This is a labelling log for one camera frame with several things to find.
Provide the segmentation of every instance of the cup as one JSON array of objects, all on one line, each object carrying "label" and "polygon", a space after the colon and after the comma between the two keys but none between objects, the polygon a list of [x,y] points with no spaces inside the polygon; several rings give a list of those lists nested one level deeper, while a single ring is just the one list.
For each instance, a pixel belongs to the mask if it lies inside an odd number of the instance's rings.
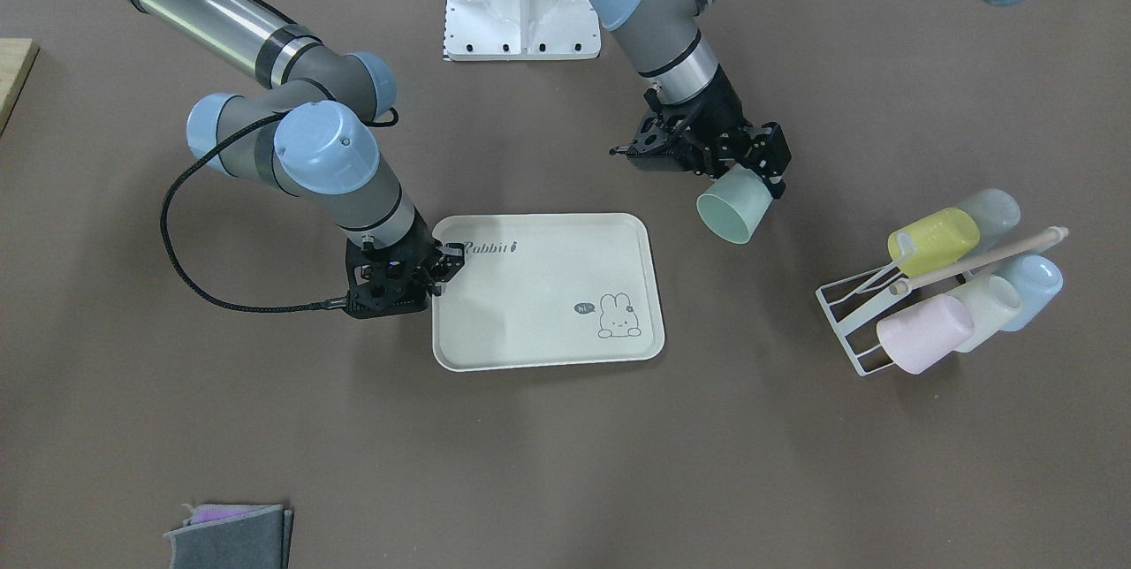
[{"label": "cup", "polygon": [[973,256],[991,250],[1021,222],[1021,207],[1012,196],[1000,189],[983,189],[955,204],[955,207],[966,212],[978,225],[981,240],[970,251]]},{"label": "cup", "polygon": [[921,276],[953,265],[969,253],[970,248],[977,247],[981,239],[974,218],[957,207],[934,212],[889,235],[888,253],[892,260],[903,255],[896,240],[900,233],[908,234],[915,243],[915,253],[899,264],[907,276]]},{"label": "cup", "polygon": [[1002,276],[1021,295],[1021,314],[1002,327],[1002,330],[1009,333],[1028,326],[1064,287],[1060,269],[1042,256],[1010,258],[994,274]]},{"label": "cup", "polygon": [[918,374],[974,336],[974,319],[957,299],[940,293],[875,325],[880,345],[903,370]]},{"label": "cup", "polygon": [[759,174],[735,165],[696,200],[707,229],[735,244],[750,242],[758,223],[774,202]]},{"label": "cup", "polygon": [[969,353],[1021,314],[1021,295],[1002,276],[983,273],[950,290],[948,295],[966,304],[974,319],[974,335],[955,348]]}]

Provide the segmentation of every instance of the folded cloth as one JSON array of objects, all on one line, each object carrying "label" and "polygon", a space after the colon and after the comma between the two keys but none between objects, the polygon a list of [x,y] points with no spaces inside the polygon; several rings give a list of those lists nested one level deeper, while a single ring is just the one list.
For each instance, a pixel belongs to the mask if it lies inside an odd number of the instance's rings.
[{"label": "folded cloth", "polygon": [[280,505],[200,506],[165,534],[170,569],[286,569],[293,515]]}]

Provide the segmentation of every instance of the wooden block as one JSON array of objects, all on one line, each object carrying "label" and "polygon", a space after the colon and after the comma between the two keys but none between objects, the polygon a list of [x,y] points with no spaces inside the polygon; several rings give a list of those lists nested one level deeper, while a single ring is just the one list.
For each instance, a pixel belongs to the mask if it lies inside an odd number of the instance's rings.
[{"label": "wooden block", "polygon": [[38,53],[32,38],[0,38],[0,135]]}]

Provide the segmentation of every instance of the yellow cup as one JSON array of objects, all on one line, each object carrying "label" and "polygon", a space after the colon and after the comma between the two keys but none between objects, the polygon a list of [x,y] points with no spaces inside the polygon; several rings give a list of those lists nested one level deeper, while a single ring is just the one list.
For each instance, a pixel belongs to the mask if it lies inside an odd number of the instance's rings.
[{"label": "yellow cup", "polygon": [[974,218],[957,207],[934,212],[889,235],[888,253],[892,260],[903,255],[896,242],[896,236],[900,233],[908,234],[915,243],[915,253],[899,265],[908,276],[920,276],[953,265],[977,247],[982,239]]}]

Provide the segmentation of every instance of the white tray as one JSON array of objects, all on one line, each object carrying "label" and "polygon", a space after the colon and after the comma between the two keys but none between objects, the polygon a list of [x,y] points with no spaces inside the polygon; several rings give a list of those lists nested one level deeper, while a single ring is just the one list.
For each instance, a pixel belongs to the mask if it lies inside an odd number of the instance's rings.
[{"label": "white tray", "polygon": [[629,214],[452,216],[467,244],[432,299],[432,352],[455,371],[649,360],[664,347],[648,231]]}]

